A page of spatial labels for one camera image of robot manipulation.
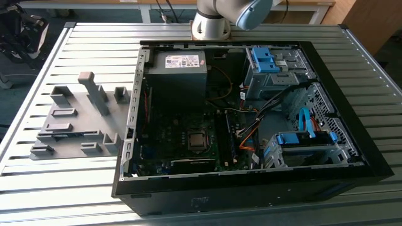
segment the gray 3d printed holder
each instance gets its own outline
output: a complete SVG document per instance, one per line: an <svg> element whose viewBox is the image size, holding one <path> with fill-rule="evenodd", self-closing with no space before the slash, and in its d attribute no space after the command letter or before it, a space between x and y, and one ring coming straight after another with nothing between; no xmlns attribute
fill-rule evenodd
<svg viewBox="0 0 402 226"><path fill-rule="evenodd" d="M117 87L104 92L94 83L94 73L82 72L78 82L88 93L72 93L56 86L55 101L38 141L31 149L32 160L114 156L125 138L131 92Z"/></svg>

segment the slotted metal table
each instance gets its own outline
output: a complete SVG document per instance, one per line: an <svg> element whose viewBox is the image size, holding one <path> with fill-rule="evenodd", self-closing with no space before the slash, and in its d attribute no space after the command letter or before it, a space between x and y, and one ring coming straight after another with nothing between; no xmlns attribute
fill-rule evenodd
<svg viewBox="0 0 402 226"><path fill-rule="evenodd" d="M189 24L72 24L60 35L0 145L0 224L402 225L402 91L348 29L321 25L233 28L234 40L314 43L396 176L325 202L141 218L111 198L115 157L32 161L30 149L51 109L51 90L72 91L92 71L106 91L133 89L141 40L189 40Z"/></svg>

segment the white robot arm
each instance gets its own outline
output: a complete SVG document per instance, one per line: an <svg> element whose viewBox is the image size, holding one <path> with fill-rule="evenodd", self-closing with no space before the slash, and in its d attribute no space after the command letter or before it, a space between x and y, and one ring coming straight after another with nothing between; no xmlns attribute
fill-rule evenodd
<svg viewBox="0 0 402 226"><path fill-rule="evenodd" d="M243 30L254 29L265 20L273 5L282 0L198 0L198 13L191 33L199 40L225 40L233 22Z"/></svg>

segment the wooden cabinet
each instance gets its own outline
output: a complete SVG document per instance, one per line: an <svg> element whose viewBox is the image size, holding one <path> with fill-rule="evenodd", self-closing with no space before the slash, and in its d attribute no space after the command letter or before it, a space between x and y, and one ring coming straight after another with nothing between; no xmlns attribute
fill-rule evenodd
<svg viewBox="0 0 402 226"><path fill-rule="evenodd" d="M402 0L337 0L322 24L346 24L374 55L402 27Z"/></svg>

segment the power supply label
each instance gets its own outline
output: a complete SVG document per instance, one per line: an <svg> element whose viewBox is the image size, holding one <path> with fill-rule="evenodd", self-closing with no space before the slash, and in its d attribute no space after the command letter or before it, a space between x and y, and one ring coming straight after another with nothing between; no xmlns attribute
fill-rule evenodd
<svg viewBox="0 0 402 226"><path fill-rule="evenodd" d="M166 68L201 67L199 56L198 55L167 56L165 65Z"/></svg>

